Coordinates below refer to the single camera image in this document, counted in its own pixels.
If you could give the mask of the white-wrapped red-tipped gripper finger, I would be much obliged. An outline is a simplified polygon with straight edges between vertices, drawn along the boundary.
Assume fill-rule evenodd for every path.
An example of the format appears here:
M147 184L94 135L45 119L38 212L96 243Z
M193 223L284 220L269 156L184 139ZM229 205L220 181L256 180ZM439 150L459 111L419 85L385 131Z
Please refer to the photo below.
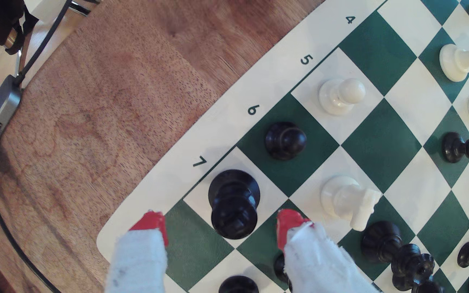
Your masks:
M105 292L165 292L167 246L165 217L149 210L116 241Z
M293 292L379 292L321 222L296 210L278 210L277 246Z

